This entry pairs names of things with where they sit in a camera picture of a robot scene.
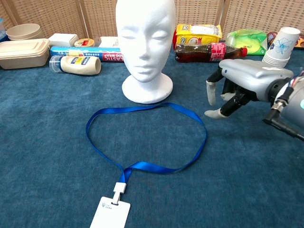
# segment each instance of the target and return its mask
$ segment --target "robotic hand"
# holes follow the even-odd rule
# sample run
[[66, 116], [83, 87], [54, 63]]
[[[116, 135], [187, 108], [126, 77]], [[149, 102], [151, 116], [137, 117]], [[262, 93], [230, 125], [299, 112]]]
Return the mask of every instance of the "robotic hand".
[[214, 119], [230, 116], [249, 101], [271, 103], [271, 111], [263, 121], [304, 141], [297, 131], [279, 120], [279, 117], [304, 128], [304, 71], [293, 72], [249, 59], [225, 59], [207, 79], [210, 105], [216, 104], [216, 82], [225, 78], [221, 97], [227, 101], [220, 109], [208, 110], [205, 115]]

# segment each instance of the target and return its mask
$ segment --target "blue lanyard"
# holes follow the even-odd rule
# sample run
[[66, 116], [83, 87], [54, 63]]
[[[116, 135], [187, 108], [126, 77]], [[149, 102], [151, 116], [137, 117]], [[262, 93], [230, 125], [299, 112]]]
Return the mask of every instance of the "blue lanyard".
[[[90, 136], [89, 136], [90, 125], [91, 125], [92, 121], [100, 114], [130, 113], [130, 112], [151, 110], [151, 109], [159, 108], [159, 107], [162, 107], [162, 106], [171, 107], [171, 108], [175, 109], [176, 111], [181, 112], [181, 113], [191, 117], [192, 119], [199, 122], [205, 129], [206, 137], [205, 137], [202, 145], [200, 146], [199, 150], [197, 151], [197, 153], [195, 154], [195, 156], [192, 158], [192, 160], [190, 162], [188, 162], [187, 164], [185, 164], [184, 166], [182, 166], [180, 168], [170, 169], [170, 168], [162, 167], [162, 166], [152, 164], [152, 163], [149, 163], [149, 162], [146, 162], [146, 161], [144, 161], [144, 162], [139, 161], [139, 162], [136, 162], [133, 165], [129, 166], [128, 168], [124, 169], [121, 164], [112, 161], [104, 153], [102, 153], [100, 150], [98, 150], [94, 146], [92, 140], [90, 139]], [[166, 174], [166, 173], [172, 173], [172, 172], [182, 170], [182, 169], [192, 165], [199, 158], [202, 150], [204, 149], [204, 146], [206, 144], [207, 137], [208, 137], [207, 129], [206, 129], [203, 121], [199, 118], [199, 116], [196, 115], [195, 112], [193, 112], [189, 109], [186, 109], [186, 108], [184, 108], [184, 107], [182, 107], [178, 104], [174, 104], [174, 103], [162, 103], [162, 104], [153, 105], [153, 106], [138, 106], [138, 107], [127, 107], [127, 108], [103, 108], [103, 109], [100, 109], [99, 111], [97, 111], [96, 113], [94, 113], [92, 115], [92, 117], [89, 119], [89, 121], [86, 124], [85, 132], [86, 132], [86, 135], [87, 135], [89, 141], [91, 142], [93, 148], [96, 150], [96, 152], [99, 153], [104, 158], [106, 158], [110, 163], [118, 166], [121, 169], [122, 174], [120, 176], [119, 182], [122, 182], [122, 183], [127, 183], [128, 182], [128, 180], [131, 176], [132, 170], [142, 170], [142, 171], [147, 171], [147, 172]]]

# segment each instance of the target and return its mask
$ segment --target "cola bottle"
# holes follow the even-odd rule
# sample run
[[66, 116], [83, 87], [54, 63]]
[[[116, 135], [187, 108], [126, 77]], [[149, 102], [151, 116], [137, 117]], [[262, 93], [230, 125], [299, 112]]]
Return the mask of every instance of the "cola bottle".
[[232, 47], [225, 43], [210, 44], [177, 44], [175, 47], [175, 59], [182, 63], [188, 62], [219, 62], [226, 58], [245, 57], [247, 48]]

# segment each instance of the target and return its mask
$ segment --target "id card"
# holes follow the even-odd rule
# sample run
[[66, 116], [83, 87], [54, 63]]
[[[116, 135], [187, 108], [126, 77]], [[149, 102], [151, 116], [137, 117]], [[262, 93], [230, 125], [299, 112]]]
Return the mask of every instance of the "id card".
[[112, 200], [101, 198], [90, 228], [124, 228], [131, 204], [118, 201], [114, 205]]

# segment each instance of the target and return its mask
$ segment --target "yellow snack bag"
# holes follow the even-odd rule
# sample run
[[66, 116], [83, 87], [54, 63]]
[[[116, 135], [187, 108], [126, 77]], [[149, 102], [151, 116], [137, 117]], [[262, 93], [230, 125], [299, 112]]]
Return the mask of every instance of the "yellow snack bag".
[[178, 24], [176, 27], [176, 45], [218, 43], [221, 38], [220, 25]]

